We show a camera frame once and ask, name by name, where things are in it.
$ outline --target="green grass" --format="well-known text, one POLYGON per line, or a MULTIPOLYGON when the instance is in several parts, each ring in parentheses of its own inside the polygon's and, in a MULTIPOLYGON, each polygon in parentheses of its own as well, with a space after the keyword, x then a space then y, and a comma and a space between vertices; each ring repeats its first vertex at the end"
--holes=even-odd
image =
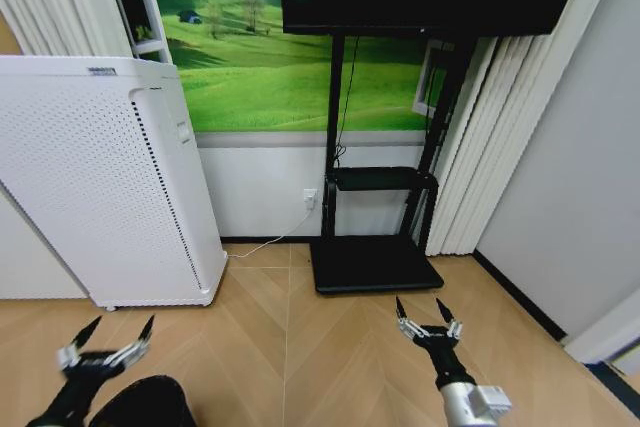
MULTIPOLYGON (((263 0, 257 34, 245 31, 243 0, 158 0, 174 63, 197 131, 309 131, 326 126, 331 58, 325 36, 282 33, 279 0, 263 0), (208 34, 207 4, 221 11, 218 38, 208 34), (203 24, 178 21, 194 9, 203 24)), ((351 68, 347 41, 342 106, 351 68)), ((424 55, 417 41, 360 40, 345 128, 421 130, 411 112, 424 55)))

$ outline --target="white wall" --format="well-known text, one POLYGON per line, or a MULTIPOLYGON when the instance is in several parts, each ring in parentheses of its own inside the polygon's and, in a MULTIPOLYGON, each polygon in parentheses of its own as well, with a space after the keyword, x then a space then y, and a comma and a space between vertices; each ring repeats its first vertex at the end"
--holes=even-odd
POLYGON ((570 335, 640 287, 640 0, 602 0, 478 250, 570 335))
MULTIPOLYGON (((416 165, 418 146, 349 147, 343 166, 416 165)), ((305 216, 302 191, 318 189, 315 211, 291 235, 320 235, 324 147, 201 148, 220 235, 274 236, 305 216)), ((400 224, 406 192, 338 192, 336 233, 387 234, 400 224)))

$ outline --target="herringbone floor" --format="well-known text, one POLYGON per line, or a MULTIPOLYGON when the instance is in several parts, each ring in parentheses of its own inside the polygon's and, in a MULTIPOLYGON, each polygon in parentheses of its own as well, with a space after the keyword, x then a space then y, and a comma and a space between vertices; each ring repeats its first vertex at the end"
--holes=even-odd
MULTIPOLYGON (((249 245, 227 246, 230 253, 249 245)), ((501 385, 507 426, 637 425, 631 414, 470 258, 439 258, 438 292, 465 322, 457 352, 479 383, 501 385)), ((403 294, 410 315, 440 322, 434 293, 403 294)), ((55 350, 105 314, 88 347, 120 347, 156 313, 152 348, 100 392, 175 377, 203 426, 444 426, 426 354, 396 329, 392 295, 323 298, 306 245, 232 259, 207 308, 123 309, 89 301, 0 302, 0 424, 24 425, 62 384, 55 350)))
POLYGON ((636 392, 640 393, 640 373, 632 376, 627 376, 624 378, 624 380, 627 384, 633 387, 636 392))

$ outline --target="baseboard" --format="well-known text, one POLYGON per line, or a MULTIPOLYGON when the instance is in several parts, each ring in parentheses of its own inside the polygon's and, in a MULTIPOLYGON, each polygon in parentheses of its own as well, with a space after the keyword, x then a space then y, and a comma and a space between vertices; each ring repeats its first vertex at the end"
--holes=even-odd
POLYGON ((633 412, 633 415, 640 419, 640 394, 633 387, 604 362, 586 364, 586 366, 627 409, 633 412))
POLYGON ((567 336, 567 333, 556 324, 547 314, 545 314, 540 307, 538 307, 533 300, 526 296, 516 285, 511 282, 498 268, 491 263, 481 252, 478 250, 473 251, 473 258, 486 270, 496 282, 498 282, 504 290, 509 292, 511 297, 518 302, 524 310, 526 310, 531 317, 533 317, 544 330, 546 330, 551 337, 556 341, 562 340, 567 336))
MULTIPOLYGON (((220 237, 223 244, 264 244, 273 240, 275 237, 220 237)), ((319 235, 292 235, 283 237, 274 244, 308 244, 309 242, 320 238, 319 235)))

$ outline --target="power cord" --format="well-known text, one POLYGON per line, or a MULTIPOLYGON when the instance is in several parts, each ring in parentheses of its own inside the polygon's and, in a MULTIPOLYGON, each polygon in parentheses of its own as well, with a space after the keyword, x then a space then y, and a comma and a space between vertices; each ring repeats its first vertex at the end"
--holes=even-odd
POLYGON ((338 136, 338 142, 336 142, 336 151, 334 153, 334 162, 338 163, 340 167, 340 157, 344 155, 347 148, 342 145, 342 132, 344 131, 344 122, 347 118, 347 109, 349 108, 349 95, 351 94, 351 84, 353 83, 353 71, 356 67, 356 54, 358 53, 358 43, 360 42, 360 36, 356 37, 356 44, 353 47, 353 58, 351 59, 351 75, 349 77, 349 88, 347 89, 347 97, 344 104, 344 110, 342 111, 342 125, 340 126, 340 135, 338 136))
POLYGON ((235 257, 235 258, 237 258, 237 259, 244 259, 245 257, 250 256, 250 255, 251 255, 251 254, 253 254, 254 252, 257 252, 257 251, 258 251, 258 250, 260 250, 261 248, 266 247, 266 246, 267 246, 267 245, 269 245, 269 244, 273 244, 274 242, 279 241, 279 240, 280 240, 280 239, 282 239, 283 237, 285 237, 285 236, 287 236, 287 235, 291 234, 292 232, 294 232, 295 230, 297 230, 297 229, 298 229, 298 227, 300 227, 302 224, 304 224, 304 222, 305 222, 305 221, 309 218, 309 216, 311 215, 311 212, 313 212, 313 209, 309 210, 309 211, 307 212, 307 215, 305 215, 305 216, 304 216, 304 218, 303 218, 303 219, 302 219, 302 220, 301 220, 301 221, 300 221, 300 222, 299 222, 299 223, 298 223, 298 224, 297 224, 293 229, 291 229, 291 230, 289 230, 288 232, 286 232, 286 233, 282 234, 280 237, 277 237, 277 238, 275 238, 275 239, 273 239, 273 240, 270 240, 269 242, 265 242, 264 244, 259 245, 259 246, 258 246, 258 247, 256 247, 255 249, 250 250, 250 251, 249 251, 249 252, 247 252, 246 254, 243 254, 243 255, 229 254, 229 257, 235 257))

